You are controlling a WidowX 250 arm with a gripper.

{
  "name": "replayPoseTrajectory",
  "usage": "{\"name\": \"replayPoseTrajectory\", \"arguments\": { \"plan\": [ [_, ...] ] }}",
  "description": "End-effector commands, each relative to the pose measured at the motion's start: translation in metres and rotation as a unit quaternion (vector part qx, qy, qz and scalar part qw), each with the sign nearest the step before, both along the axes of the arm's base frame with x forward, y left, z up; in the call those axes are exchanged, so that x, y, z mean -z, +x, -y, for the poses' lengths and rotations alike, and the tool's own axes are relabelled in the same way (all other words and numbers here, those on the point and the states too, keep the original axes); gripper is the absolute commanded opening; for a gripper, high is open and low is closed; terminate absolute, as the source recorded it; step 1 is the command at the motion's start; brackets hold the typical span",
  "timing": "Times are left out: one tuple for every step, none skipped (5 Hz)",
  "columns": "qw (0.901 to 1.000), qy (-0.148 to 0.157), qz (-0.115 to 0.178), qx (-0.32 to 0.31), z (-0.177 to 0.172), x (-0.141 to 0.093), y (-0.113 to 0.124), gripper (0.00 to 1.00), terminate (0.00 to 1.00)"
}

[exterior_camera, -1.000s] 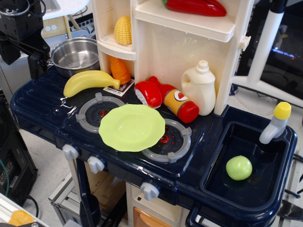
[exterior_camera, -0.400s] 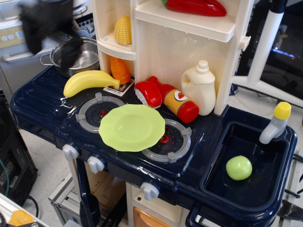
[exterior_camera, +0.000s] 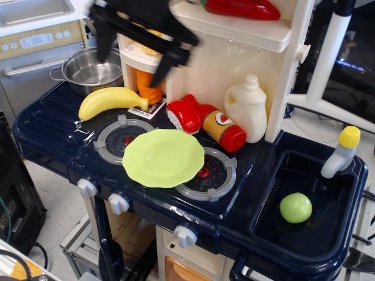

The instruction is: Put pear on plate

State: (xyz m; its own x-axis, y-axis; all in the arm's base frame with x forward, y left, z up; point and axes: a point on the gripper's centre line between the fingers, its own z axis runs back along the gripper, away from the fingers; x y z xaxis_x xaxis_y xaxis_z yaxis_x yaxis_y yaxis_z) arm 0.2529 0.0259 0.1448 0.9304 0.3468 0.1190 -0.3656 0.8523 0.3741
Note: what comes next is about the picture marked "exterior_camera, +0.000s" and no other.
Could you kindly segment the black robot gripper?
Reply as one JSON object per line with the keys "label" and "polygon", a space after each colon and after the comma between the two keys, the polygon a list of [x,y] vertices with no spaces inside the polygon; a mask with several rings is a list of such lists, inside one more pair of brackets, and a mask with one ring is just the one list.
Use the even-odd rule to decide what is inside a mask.
{"label": "black robot gripper", "polygon": [[[169,9],[169,1],[94,1],[89,9],[97,35],[97,57],[103,63],[109,55],[117,33],[146,45],[163,57],[151,87],[157,87],[173,66],[185,65],[190,50],[182,44],[196,46],[197,36],[180,23]],[[163,33],[163,39],[147,32]]]}

